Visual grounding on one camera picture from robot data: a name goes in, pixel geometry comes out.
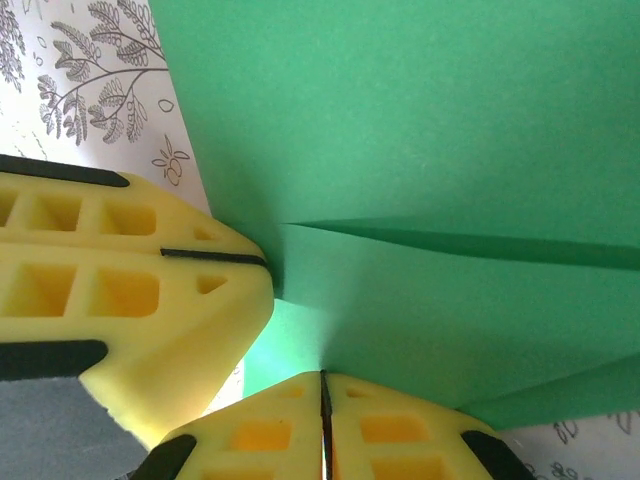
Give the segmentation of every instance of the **green paper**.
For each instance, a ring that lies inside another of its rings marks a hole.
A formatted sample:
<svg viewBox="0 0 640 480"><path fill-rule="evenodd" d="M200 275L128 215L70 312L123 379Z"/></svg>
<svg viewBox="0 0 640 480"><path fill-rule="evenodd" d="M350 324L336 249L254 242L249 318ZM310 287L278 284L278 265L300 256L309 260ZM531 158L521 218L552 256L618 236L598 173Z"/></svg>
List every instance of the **green paper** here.
<svg viewBox="0 0 640 480"><path fill-rule="evenodd" d="M459 407L640 352L640 3L151 3L280 287L249 393L324 366Z"/></svg>
<svg viewBox="0 0 640 480"><path fill-rule="evenodd" d="M494 428L540 425L569 418L640 409L640 356L533 387L465 405Z"/></svg>
<svg viewBox="0 0 640 480"><path fill-rule="evenodd" d="M635 272L469 258L302 226L280 236L284 301L246 356L247 394L323 367L457 408L640 352ZM487 420L504 425L503 415Z"/></svg>
<svg viewBox="0 0 640 480"><path fill-rule="evenodd" d="M640 2L152 0L214 214L638 246Z"/></svg>

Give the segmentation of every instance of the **black groove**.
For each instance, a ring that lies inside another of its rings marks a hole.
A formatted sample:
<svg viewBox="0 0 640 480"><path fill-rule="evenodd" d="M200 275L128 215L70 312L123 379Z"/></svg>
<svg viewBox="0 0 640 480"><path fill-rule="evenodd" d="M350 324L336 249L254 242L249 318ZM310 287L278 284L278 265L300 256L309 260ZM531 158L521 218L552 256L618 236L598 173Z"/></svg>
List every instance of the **black groove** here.
<svg viewBox="0 0 640 480"><path fill-rule="evenodd" d="M241 263L257 265L267 268L267 261L258 255L247 253L201 252L198 250L180 250L176 248L161 248L163 257L193 258L195 260L209 260L215 262Z"/></svg>
<svg viewBox="0 0 640 480"><path fill-rule="evenodd" d="M194 436L186 434L161 443L151 450L131 480L175 480L196 443Z"/></svg>
<svg viewBox="0 0 640 480"><path fill-rule="evenodd" d="M331 403L331 392L327 383L327 371L320 372L320 415L322 416L322 439L324 441L325 478L333 479L333 427L331 416L333 415L333 404Z"/></svg>
<svg viewBox="0 0 640 480"><path fill-rule="evenodd" d="M461 436L494 480L535 480L502 440L477 430L469 430Z"/></svg>
<svg viewBox="0 0 640 480"><path fill-rule="evenodd" d="M123 188L129 186L129 180L110 170L79 167L64 163L45 162L31 158L12 157L0 154L0 172L27 175L29 177L50 178L68 182L103 185Z"/></svg>
<svg viewBox="0 0 640 480"><path fill-rule="evenodd" d="M78 377L108 352L99 340L0 343L0 381Z"/></svg>

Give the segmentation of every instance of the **printed leaf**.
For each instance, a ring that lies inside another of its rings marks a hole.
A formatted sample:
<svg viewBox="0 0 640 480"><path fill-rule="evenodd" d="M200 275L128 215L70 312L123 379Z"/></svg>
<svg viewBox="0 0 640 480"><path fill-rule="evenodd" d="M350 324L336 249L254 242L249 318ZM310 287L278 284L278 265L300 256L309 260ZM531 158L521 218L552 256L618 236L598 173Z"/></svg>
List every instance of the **printed leaf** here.
<svg viewBox="0 0 640 480"><path fill-rule="evenodd" d="M77 105L76 96L75 95L67 95L64 99L64 105L62 106L62 113L65 115L71 110L75 108Z"/></svg>
<svg viewBox="0 0 640 480"><path fill-rule="evenodd" d="M73 58L73 49L71 44L66 40L54 40L53 46L60 52L60 58L55 63L56 68L60 68L64 62Z"/></svg>
<svg viewBox="0 0 640 480"><path fill-rule="evenodd" d="M122 33L114 31L113 28L110 28L107 25L100 24L92 28L89 35L94 42L108 43L109 45L114 45L116 47L119 47L122 44Z"/></svg>
<svg viewBox="0 0 640 480"><path fill-rule="evenodd" d="M68 60L63 62L69 70L67 70L67 78L73 82L83 82L91 74L89 62L85 60Z"/></svg>
<svg viewBox="0 0 640 480"><path fill-rule="evenodd" d="M98 103L103 107L120 107L127 96L122 91L122 84L118 78L107 82L100 95L98 95Z"/></svg>
<svg viewBox="0 0 640 480"><path fill-rule="evenodd" d="M111 125L109 125L107 133L102 137L102 140L105 143L114 143L118 138L120 138L120 135L122 135L122 130L124 130L124 125L118 117L114 117L111 120Z"/></svg>
<svg viewBox="0 0 640 480"><path fill-rule="evenodd" d="M118 29L120 24L120 12L107 2L95 2L89 4L89 13L111 29Z"/></svg>
<svg viewBox="0 0 640 480"><path fill-rule="evenodd" d="M87 107L84 101L84 97L78 95L78 106L76 107L76 119L80 119L80 129L78 133L82 134L82 139L87 139Z"/></svg>
<svg viewBox="0 0 640 480"><path fill-rule="evenodd" d="M56 108L53 113L56 121L56 138L60 138L62 130L62 112L60 112L59 108Z"/></svg>
<svg viewBox="0 0 640 480"><path fill-rule="evenodd" d="M87 37L78 29L62 22L53 22L51 24L51 28L60 30L62 33L64 33L69 38L69 40L76 44L80 51L82 51L82 53L84 53L89 60L97 62L100 58L100 49L97 48L91 40L89 40L89 37Z"/></svg>
<svg viewBox="0 0 640 480"><path fill-rule="evenodd" d="M100 105L91 105L88 111L89 115L93 117L91 120L89 120L89 123L91 123L91 125L102 129L106 128L106 126L104 126L104 122L106 120L104 116L104 110Z"/></svg>
<svg viewBox="0 0 640 480"><path fill-rule="evenodd" d="M189 154L183 152L182 150L176 150L175 152L173 152L173 156L178 160L191 160Z"/></svg>
<svg viewBox="0 0 640 480"><path fill-rule="evenodd" d="M49 75L40 75L38 77L38 88L42 91L56 92L58 90L56 82Z"/></svg>
<svg viewBox="0 0 640 480"><path fill-rule="evenodd" d="M45 117L50 114L51 113L49 107L47 107L45 104L40 105L40 120L46 122Z"/></svg>
<svg viewBox="0 0 640 480"><path fill-rule="evenodd" d="M137 41L133 41L119 47L116 50L116 55L120 60L136 67L147 66L149 64L149 57L147 55L147 47Z"/></svg>

